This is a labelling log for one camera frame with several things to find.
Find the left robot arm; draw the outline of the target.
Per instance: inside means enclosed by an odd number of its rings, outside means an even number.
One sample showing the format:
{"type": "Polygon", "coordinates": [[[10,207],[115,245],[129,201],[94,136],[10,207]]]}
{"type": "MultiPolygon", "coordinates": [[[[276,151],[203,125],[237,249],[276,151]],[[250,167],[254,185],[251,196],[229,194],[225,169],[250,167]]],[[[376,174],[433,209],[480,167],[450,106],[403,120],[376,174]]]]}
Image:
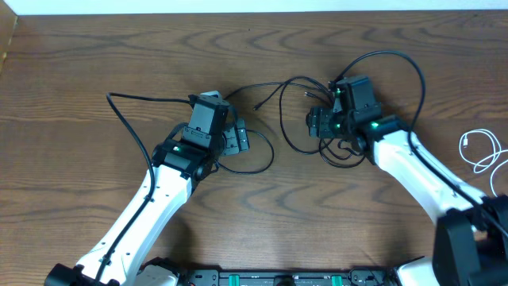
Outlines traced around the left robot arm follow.
{"type": "Polygon", "coordinates": [[[217,91],[190,95],[188,123],[146,154],[147,175],[106,235],[74,267],[57,264],[46,285],[176,285],[179,275],[143,262],[175,212],[221,155],[247,150],[244,122],[227,122],[233,106],[217,91]]]}

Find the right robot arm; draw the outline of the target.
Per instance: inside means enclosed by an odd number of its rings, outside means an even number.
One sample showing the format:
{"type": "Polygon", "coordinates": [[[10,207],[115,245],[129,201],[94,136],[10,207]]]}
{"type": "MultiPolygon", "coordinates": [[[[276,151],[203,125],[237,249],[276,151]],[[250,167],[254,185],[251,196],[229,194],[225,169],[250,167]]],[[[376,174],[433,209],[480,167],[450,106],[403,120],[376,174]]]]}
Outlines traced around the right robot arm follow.
{"type": "Polygon", "coordinates": [[[399,285],[505,285],[507,197],[489,197],[434,157],[397,116],[384,116],[368,77],[331,82],[329,107],[306,116],[311,137],[341,139],[393,176],[436,227],[433,255],[396,267],[399,285]]]}

